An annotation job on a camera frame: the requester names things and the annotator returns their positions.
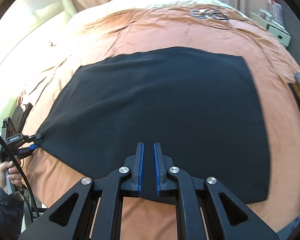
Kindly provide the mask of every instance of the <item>triangular cutout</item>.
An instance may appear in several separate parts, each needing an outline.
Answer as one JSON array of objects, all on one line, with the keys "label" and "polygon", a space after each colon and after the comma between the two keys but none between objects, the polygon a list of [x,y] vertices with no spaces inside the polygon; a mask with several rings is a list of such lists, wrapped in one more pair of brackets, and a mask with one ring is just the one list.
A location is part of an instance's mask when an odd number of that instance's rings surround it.
[{"label": "triangular cutout", "polygon": [[78,197],[78,193],[72,194],[60,207],[58,207],[55,212],[50,215],[49,220],[51,222],[57,223],[62,227],[65,227],[69,222]]},{"label": "triangular cutout", "polygon": [[225,193],[219,193],[220,200],[231,226],[239,225],[248,220],[245,214]]}]

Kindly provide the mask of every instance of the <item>dark sleeve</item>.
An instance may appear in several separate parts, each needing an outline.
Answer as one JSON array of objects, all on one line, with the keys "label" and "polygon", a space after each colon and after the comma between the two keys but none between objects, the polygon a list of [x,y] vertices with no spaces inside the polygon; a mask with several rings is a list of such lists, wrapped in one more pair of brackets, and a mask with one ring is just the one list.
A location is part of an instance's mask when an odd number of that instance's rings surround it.
[{"label": "dark sleeve", "polygon": [[23,201],[9,196],[0,188],[0,227],[11,240],[17,240],[21,234],[23,206]]}]

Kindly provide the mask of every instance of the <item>blue rubber strip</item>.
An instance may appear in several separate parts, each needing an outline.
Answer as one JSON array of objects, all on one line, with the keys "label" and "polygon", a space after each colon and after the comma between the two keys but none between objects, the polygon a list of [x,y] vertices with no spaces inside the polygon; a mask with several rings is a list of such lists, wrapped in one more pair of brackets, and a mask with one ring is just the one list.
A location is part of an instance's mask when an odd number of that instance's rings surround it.
[{"label": "blue rubber strip", "polygon": [[35,150],[37,148],[39,148],[39,146],[37,146],[35,144],[32,144],[32,145],[29,146],[29,150]]},{"label": "blue rubber strip", "polygon": [[145,149],[145,144],[142,144],[141,157],[140,157],[140,167],[139,167],[139,177],[138,177],[138,196],[141,196],[142,184],[143,184],[143,152]]},{"label": "blue rubber strip", "polygon": [[159,173],[159,164],[158,164],[158,155],[157,155],[157,147],[155,144],[153,145],[154,150],[154,165],[155,165],[155,183],[157,186],[157,196],[160,197],[160,173]]}]

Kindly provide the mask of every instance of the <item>white drawer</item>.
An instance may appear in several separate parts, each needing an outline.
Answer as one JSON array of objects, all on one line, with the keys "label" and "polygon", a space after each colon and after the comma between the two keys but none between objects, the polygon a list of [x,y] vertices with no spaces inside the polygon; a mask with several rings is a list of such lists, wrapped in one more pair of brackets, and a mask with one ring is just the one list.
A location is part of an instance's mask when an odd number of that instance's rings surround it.
[{"label": "white drawer", "polygon": [[291,37],[285,33],[283,33],[282,31],[269,26],[268,27],[268,31],[285,47],[289,46]]}]

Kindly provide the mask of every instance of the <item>human hand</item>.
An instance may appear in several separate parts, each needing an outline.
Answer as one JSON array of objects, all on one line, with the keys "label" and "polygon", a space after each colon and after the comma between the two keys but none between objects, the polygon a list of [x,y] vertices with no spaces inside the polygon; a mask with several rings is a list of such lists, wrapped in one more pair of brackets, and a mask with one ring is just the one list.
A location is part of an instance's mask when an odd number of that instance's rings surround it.
[{"label": "human hand", "polygon": [[16,166],[14,166],[13,162],[3,162],[0,164],[0,188],[4,190],[5,193],[8,193],[7,184],[6,184],[6,177],[5,171],[9,169],[8,179],[11,181],[12,184],[17,185],[19,187],[22,186],[22,176],[19,173]]}]

